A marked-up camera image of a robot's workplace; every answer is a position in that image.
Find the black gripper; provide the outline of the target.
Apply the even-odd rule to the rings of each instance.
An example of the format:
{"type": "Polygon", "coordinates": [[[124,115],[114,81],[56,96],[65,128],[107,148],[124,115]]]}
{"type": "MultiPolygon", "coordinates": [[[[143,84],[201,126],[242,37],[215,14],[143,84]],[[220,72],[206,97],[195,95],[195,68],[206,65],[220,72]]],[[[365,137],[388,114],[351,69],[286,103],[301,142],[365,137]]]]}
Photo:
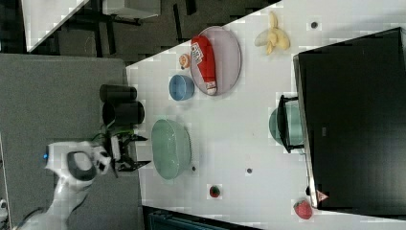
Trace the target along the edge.
{"type": "Polygon", "coordinates": [[[124,142],[121,142],[117,136],[108,139],[111,153],[111,169],[114,174],[118,172],[134,172],[143,166],[149,164],[149,161],[136,161],[129,156],[127,145],[130,142],[147,141],[146,137],[138,134],[129,135],[124,142]]]}

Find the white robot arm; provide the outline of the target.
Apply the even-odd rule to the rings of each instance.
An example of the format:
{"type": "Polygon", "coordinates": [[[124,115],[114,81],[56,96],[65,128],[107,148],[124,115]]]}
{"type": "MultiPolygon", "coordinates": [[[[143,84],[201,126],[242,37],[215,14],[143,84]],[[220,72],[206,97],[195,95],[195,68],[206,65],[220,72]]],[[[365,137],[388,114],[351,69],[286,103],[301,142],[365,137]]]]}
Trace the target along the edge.
{"type": "Polygon", "coordinates": [[[45,169],[57,176],[53,201],[37,208],[12,230],[68,230],[70,215],[87,198],[96,177],[107,174],[114,156],[93,141],[55,142],[47,146],[45,169]]]}

